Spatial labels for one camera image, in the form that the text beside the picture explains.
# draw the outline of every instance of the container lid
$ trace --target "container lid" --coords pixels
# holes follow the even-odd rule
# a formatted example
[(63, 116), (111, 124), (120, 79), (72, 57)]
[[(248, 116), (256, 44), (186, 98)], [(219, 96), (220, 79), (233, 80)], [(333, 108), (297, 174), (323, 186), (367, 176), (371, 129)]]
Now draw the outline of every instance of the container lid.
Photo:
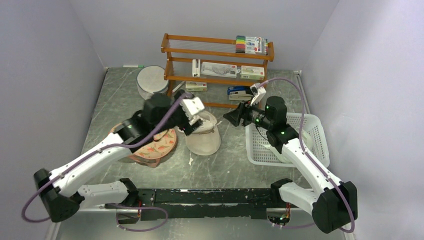
[(137, 76), (138, 86), (148, 93), (163, 91), (169, 81), (164, 80), (165, 70), (160, 66), (147, 66)]

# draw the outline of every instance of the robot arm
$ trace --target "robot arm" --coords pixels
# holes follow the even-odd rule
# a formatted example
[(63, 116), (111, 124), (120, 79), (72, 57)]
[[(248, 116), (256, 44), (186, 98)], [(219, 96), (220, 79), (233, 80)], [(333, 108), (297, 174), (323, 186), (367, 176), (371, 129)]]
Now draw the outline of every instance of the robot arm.
[(262, 110), (255, 104), (265, 95), (265, 89), (257, 88), (257, 85), (250, 88), (255, 97), (251, 101), (240, 103), (235, 110), (224, 114), (224, 118), (234, 126), (241, 124), (245, 127), (255, 124), (266, 129), (267, 140), (272, 146), (271, 151), (278, 159), (283, 159), (283, 156), (289, 159), (302, 173), (313, 191), (304, 189), (287, 178), (273, 183), (271, 188), (278, 190), (284, 202), (292, 203), (311, 214), (321, 231), (330, 233), (351, 222), (348, 210), (332, 180), (346, 198), (354, 219), (357, 219), (355, 185), (350, 181), (342, 182), (321, 164), (305, 144), (301, 146), (298, 132), (287, 124), (287, 107), (283, 98), (270, 96), (266, 100), (265, 110)]
[[(180, 90), (175, 99), (184, 91)], [(131, 118), (123, 121), (114, 132), (98, 145), (79, 156), (75, 160), (52, 171), (40, 169), (34, 174), (36, 186), (41, 188), (50, 180), (60, 177), (52, 185), (40, 193), (41, 200), (53, 222), (61, 222), (75, 214), (78, 209), (100, 204), (116, 203), (131, 206), (137, 202), (138, 190), (128, 179), (108, 184), (83, 185), (95, 174), (109, 166), (114, 161), (131, 155), (143, 145), (153, 141), (148, 139), (143, 145), (127, 148), (119, 145), (134, 145), (148, 136), (171, 108), (171, 99), (162, 94), (154, 94), (144, 103), (143, 110), (137, 111)], [(202, 121), (194, 116), (205, 107), (198, 97), (183, 99), (180, 106), (169, 117), (159, 132), (179, 127), (186, 135), (196, 130)], [(102, 150), (103, 147), (117, 145)], [(82, 159), (80, 165), (63, 174), (67, 169)]]

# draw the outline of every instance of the white plastic basket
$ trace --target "white plastic basket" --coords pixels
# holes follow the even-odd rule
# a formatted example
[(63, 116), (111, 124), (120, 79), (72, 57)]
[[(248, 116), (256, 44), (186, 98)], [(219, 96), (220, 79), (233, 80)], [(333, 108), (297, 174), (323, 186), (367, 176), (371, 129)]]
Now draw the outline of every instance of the white plastic basket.
[[(287, 113), (287, 123), (294, 129), (299, 131), (301, 124), (300, 113)], [(262, 136), (265, 138), (266, 130), (258, 128)], [(325, 166), (330, 165), (329, 149), (327, 147), (326, 136), (320, 119), (312, 114), (305, 114), (303, 121), (303, 130), (306, 131), (313, 139), (312, 152), (318, 160)], [(277, 167), (295, 167), (291, 163), (282, 163), (277, 157), (263, 145), (269, 145), (269, 142), (262, 137), (256, 130), (254, 124), (246, 126), (246, 149), (247, 158), (256, 165), (277, 166)]]

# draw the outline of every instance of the table surface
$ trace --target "table surface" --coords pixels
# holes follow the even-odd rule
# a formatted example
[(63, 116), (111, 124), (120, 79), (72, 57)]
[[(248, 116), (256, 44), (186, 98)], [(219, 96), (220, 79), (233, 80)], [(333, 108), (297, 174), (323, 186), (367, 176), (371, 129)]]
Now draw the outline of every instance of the table surface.
[[(130, 118), (135, 111), (143, 107), (144, 100), (139, 95), (136, 84), (140, 71), (141, 68), (124, 67), (112, 67), (107, 70), (83, 153), (104, 139), (113, 126)], [(269, 70), (268, 78), (273, 77), (295, 80), (293, 71)], [(196, 92), (195, 95), (205, 102), (230, 103), (226, 96), (227, 85), (208, 84), (207, 87), (206, 92)], [(274, 81), (268, 84), (266, 90), (265, 99), (269, 96), (280, 96), (284, 98), (288, 112), (302, 111), (299, 93), (291, 84)], [(157, 167), (150, 168), (134, 163), (129, 158), (123, 158), (101, 170), (88, 184), (111, 183), (121, 178), (129, 178), (138, 188), (269, 188), (273, 182), (289, 178), (301, 187), (309, 187), (296, 168), (252, 164), (247, 157), (245, 128), (234, 127), (223, 118), (223, 114), (230, 109), (207, 107), (206, 110), (211, 112), (218, 122), (222, 121), (218, 125), (221, 146), (216, 153), (209, 156), (191, 153), (186, 146), (184, 134), (178, 132), (177, 146), (162, 158)]]

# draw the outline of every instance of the white round container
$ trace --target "white round container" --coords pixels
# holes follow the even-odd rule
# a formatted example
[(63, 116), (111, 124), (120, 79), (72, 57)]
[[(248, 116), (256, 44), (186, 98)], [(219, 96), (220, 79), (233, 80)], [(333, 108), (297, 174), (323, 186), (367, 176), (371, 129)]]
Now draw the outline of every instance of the white round container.
[(137, 76), (138, 93), (144, 99), (150, 99), (154, 93), (166, 93), (169, 81), (164, 80), (165, 70), (160, 66), (147, 66)]
[(198, 114), (203, 125), (192, 134), (185, 136), (185, 144), (193, 153), (208, 156), (216, 153), (221, 146), (220, 132), (217, 128), (217, 118), (208, 111)]

